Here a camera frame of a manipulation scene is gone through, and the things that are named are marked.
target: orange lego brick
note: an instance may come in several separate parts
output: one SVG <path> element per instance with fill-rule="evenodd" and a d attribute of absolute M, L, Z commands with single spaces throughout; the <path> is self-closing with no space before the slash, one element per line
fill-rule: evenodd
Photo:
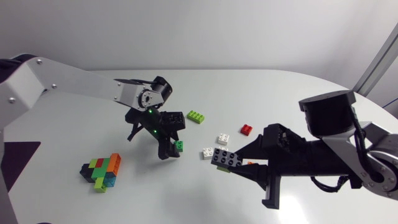
<path fill-rule="evenodd" d="M 111 158 L 109 160 L 108 168 L 106 169 L 107 172 L 113 172 L 115 176 L 118 175 L 119 166 L 122 158 L 118 153 L 112 153 Z"/>

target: black lego brick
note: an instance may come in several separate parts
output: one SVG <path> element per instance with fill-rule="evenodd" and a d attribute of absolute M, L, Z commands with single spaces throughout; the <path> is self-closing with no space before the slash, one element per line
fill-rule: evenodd
<path fill-rule="evenodd" d="M 242 159 L 233 152 L 215 149 L 211 158 L 211 164 L 223 168 L 236 167 L 242 165 Z"/>

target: metal frame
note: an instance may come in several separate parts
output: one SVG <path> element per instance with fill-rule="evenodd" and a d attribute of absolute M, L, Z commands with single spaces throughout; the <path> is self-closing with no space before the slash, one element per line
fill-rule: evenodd
<path fill-rule="evenodd" d="M 353 90 L 367 96 L 398 56 L 398 23 Z"/>

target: black cable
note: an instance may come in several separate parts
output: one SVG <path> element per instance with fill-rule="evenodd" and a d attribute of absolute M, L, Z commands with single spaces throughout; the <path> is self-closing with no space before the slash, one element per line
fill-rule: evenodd
<path fill-rule="evenodd" d="M 383 108 L 385 108 L 386 106 L 390 105 L 391 103 L 395 102 L 398 100 L 398 97 L 396 99 L 394 99 L 393 101 L 391 101 L 390 103 L 386 104 L 385 106 L 383 106 Z"/>
<path fill-rule="evenodd" d="M 153 81 L 146 81 L 146 80 L 136 80 L 136 79 L 130 79 L 130 81 L 134 81 L 134 82 L 138 82 L 138 83 L 145 83 L 145 84 L 157 84 L 157 82 L 153 82 Z"/>
<path fill-rule="evenodd" d="M 319 182 L 315 177 L 311 177 L 312 182 L 321 190 L 328 193 L 335 193 L 340 190 L 340 188 L 347 182 L 348 176 L 341 176 L 337 181 L 336 187 L 327 186 L 321 182 Z"/>
<path fill-rule="evenodd" d="M 371 179 L 376 182 L 382 181 L 382 175 L 376 172 L 370 163 L 368 157 L 368 149 L 365 146 L 365 137 L 366 133 L 361 128 L 359 124 L 358 118 L 356 117 L 355 110 L 353 107 L 350 109 L 350 115 L 354 123 L 354 127 L 356 129 L 354 133 L 355 145 L 356 145 L 356 152 L 358 154 L 359 163 L 363 167 L 363 169 L 370 175 Z"/>

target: green lego brick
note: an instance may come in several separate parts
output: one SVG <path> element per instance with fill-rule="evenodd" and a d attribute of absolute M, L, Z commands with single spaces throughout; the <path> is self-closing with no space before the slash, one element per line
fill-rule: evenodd
<path fill-rule="evenodd" d="M 230 173 L 231 171 L 229 171 L 227 168 L 224 168 L 224 167 L 217 167 L 217 169 L 218 170 L 221 170 L 221 171 L 224 171 L 224 172 L 227 172 L 227 173 Z"/>
<path fill-rule="evenodd" d="M 106 172 L 106 169 L 108 168 L 108 165 L 109 165 L 110 160 L 111 160 L 111 158 L 105 158 L 105 159 L 104 159 L 104 162 L 102 163 L 101 168 L 104 168 L 104 167 L 105 167 L 105 172 Z"/>
<path fill-rule="evenodd" d="M 88 168 L 95 168 L 96 163 L 97 163 L 97 159 L 92 159 L 90 161 L 90 164 L 88 165 Z"/>
<path fill-rule="evenodd" d="M 175 144 L 175 147 L 177 148 L 177 151 L 182 152 L 182 146 L 183 146 L 182 141 L 175 141 L 174 144 Z"/>
<path fill-rule="evenodd" d="M 202 123 L 205 120 L 205 117 L 202 114 L 197 113 L 195 111 L 189 112 L 187 117 L 188 117 L 188 119 L 190 119 L 198 124 Z"/>
<path fill-rule="evenodd" d="M 95 191 L 97 191 L 99 193 L 106 192 L 106 186 L 104 185 L 104 177 L 98 177 L 95 180 L 94 189 L 95 189 Z"/>
<path fill-rule="evenodd" d="M 110 160 L 110 158 L 104 158 L 104 162 L 102 163 L 102 166 L 99 168 L 94 168 L 93 174 L 91 175 L 91 178 L 93 180 L 95 180 L 99 177 L 105 177 L 106 169 L 108 168 L 108 165 L 109 165 L 109 160 Z"/>

